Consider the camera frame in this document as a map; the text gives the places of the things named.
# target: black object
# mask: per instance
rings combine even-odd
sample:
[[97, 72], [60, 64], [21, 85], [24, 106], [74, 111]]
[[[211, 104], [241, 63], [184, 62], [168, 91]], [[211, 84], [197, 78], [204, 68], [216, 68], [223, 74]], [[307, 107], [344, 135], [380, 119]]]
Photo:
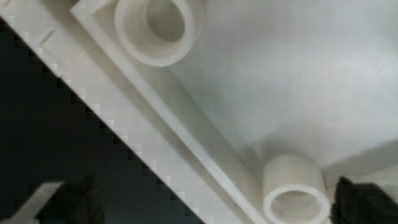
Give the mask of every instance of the black object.
[[63, 183], [37, 215], [40, 223], [103, 224], [104, 212], [94, 178], [79, 184]]
[[398, 224], [398, 205], [373, 183], [353, 184], [341, 177], [334, 199], [334, 224]]

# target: white plastic panel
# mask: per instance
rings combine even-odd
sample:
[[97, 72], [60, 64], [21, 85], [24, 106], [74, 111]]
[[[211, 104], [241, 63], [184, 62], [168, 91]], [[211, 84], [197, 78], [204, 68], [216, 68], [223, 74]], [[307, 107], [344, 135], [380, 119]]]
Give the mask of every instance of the white plastic panel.
[[1, 0], [0, 13], [204, 222], [266, 224], [273, 156], [312, 158], [328, 197], [398, 162], [398, 1], [204, 1], [170, 67], [126, 52], [117, 3]]

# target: hollow cylinder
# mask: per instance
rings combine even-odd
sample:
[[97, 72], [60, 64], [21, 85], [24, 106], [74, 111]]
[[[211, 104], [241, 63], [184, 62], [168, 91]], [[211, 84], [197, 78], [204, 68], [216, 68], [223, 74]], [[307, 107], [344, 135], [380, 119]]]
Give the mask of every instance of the hollow cylinder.
[[[181, 30], [181, 37], [170, 40], [158, 35], [151, 26], [151, 12], [163, 14], [161, 20], [181, 15], [181, 23], [161, 23], [161, 32]], [[147, 65], [165, 67], [184, 57], [202, 30], [202, 0], [119, 0], [115, 7], [115, 33], [127, 54]]]
[[319, 224], [330, 204], [314, 161], [296, 154], [277, 156], [262, 170], [262, 210], [273, 224]]

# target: white surface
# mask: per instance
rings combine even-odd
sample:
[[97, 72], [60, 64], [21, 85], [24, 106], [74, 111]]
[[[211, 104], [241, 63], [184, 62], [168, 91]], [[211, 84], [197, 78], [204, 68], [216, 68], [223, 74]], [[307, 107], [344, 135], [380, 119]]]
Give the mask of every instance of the white surface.
[[284, 152], [328, 175], [350, 173], [328, 168], [398, 140], [396, 6], [207, 1], [204, 33], [170, 70], [257, 178]]
[[330, 213], [319, 168], [296, 154], [277, 156], [262, 170], [262, 209], [275, 224], [319, 224]]

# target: white cylindrical post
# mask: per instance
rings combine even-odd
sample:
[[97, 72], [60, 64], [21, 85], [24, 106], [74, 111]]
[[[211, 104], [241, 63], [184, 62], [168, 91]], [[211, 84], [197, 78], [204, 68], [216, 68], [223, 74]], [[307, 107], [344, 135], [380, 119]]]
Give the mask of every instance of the white cylindrical post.
[[[156, 18], [161, 32], [175, 32], [181, 36], [170, 40], [158, 35], [151, 26], [151, 12], [158, 11], [163, 18]], [[181, 21], [167, 24], [170, 17], [181, 16]], [[204, 3], [202, 0], [119, 0], [115, 8], [115, 31], [126, 52], [147, 65], [165, 67], [184, 57], [202, 29]]]
[[262, 209], [270, 221], [273, 224], [319, 224], [330, 204], [316, 163], [300, 155], [280, 155], [268, 162], [262, 174]]

